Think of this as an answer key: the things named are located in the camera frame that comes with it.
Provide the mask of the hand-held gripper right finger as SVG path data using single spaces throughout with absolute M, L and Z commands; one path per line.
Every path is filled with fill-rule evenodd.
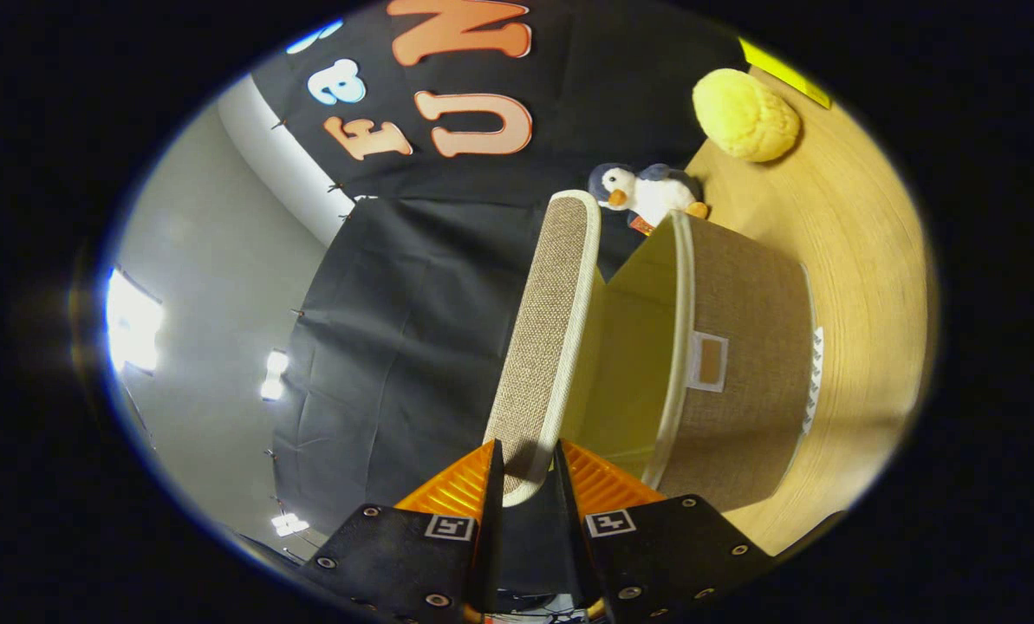
M 555 465 L 592 621 L 702 623 L 714 601 L 774 569 L 698 494 L 662 495 L 567 439 Z

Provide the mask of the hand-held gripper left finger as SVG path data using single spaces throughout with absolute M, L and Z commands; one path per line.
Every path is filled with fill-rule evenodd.
M 300 569 L 375 623 L 482 623 L 501 549 L 504 447 L 492 439 L 393 505 L 359 506 Z

